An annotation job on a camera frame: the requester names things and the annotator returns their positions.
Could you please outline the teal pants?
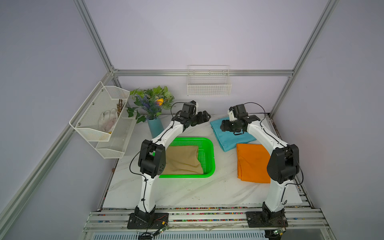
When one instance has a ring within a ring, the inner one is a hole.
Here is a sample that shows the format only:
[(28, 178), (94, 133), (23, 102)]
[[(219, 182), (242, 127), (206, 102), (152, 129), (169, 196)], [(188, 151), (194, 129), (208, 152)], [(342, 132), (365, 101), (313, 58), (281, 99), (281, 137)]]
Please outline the teal pants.
[(219, 142), (221, 149), (224, 152), (228, 152), (229, 150), (236, 148), (237, 144), (247, 144), (257, 140), (255, 137), (253, 137), (249, 133), (244, 133), (242, 135), (235, 136), (231, 132), (223, 132), (220, 129), (220, 126), (223, 120), (229, 120), (229, 117), (212, 121), (211, 127), (213, 129), (215, 137)]

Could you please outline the orange pants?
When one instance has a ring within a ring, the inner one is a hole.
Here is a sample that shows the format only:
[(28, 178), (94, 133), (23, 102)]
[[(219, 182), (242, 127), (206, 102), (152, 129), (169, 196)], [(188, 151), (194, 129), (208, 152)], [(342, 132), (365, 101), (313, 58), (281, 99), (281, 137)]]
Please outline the orange pants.
[(237, 144), (238, 178), (244, 182), (269, 184), (269, 152), (262, 145)]

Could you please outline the green plastic basket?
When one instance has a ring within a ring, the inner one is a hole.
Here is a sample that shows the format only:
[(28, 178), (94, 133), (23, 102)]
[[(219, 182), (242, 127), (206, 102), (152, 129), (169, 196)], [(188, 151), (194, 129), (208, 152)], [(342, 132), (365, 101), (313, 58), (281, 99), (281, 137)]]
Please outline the green plastic basket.
[(204, 173), (202, 175), (160, 175), (160, 178), (208, 178), (215, 172), (214, 146), (207, 138), (176, 138), (170, 146), (198, 146), (198, 160), (202, 165)]

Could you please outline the beige pants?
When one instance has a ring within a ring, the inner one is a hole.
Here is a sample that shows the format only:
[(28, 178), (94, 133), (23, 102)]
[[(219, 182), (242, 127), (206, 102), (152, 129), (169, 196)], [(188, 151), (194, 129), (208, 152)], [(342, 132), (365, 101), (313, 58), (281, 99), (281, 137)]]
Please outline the beige pants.
[(166, 150), (166, 166), (162, 175), (202, 175), (198, 146), (170, 146)]

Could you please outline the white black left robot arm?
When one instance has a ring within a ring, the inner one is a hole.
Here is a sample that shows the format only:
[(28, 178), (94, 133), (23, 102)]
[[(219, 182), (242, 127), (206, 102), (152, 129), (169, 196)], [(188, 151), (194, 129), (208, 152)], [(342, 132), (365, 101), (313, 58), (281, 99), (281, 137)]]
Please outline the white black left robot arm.
[(142, 142), (140, 151), (135, 155), (139, 158), (140, 172), (137, 175), (142, 178), (141, 197), (135, 207), (135, 217), (145, 222), (154, 218), (156, 204), (152, 188), (166, 167), (166, 149), (187, 128), (206, 123), (210, 118), (207, 111), (198, 111), (198, 103), (195, 101), (184, 102), (182, 109), (175, 113), (165, 130), (153, 139)]

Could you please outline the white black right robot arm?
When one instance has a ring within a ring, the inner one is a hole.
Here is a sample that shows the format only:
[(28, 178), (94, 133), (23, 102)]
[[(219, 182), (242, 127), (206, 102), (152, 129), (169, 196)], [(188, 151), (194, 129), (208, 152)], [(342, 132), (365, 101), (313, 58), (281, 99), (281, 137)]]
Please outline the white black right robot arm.
[(263, 202), (262, 216), (265, 221), (284, 215), (286, 204), (285, 193), (296, 175), (300, 172), (299, 148), (289, 145), (263, 124), (263, 120), (255, 115), (249, 115), (244, 104), (230, 107), (229, 119), (221, 123), (223, 132), (231, 132), (235, 136), (245, 132), (259, 141), (270, 154), (267, 173), (271, 178), (267, 199)]

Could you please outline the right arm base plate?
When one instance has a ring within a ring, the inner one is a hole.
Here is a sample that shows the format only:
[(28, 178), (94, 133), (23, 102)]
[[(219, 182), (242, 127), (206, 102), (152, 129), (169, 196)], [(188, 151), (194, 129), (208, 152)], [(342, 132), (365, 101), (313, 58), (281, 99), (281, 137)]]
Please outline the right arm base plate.
[(285, 210), (271, 212), (268, 208), (261, 212), (246, 212), (246, 219), (250, 228), (285, 228), (288, 226)]

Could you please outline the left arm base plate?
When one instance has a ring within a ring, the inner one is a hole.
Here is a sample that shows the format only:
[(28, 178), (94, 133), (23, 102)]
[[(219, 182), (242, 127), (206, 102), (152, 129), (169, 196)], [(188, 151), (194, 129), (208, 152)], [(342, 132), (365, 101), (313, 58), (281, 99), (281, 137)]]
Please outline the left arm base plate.
[(130, 214), (127, 229), (129, 230), (158, 230), (166, 226), (169, 221), (169, 213), (159, 213), (153, 209), (151, 212), (146, 213), (135, 208), (134, 212)]

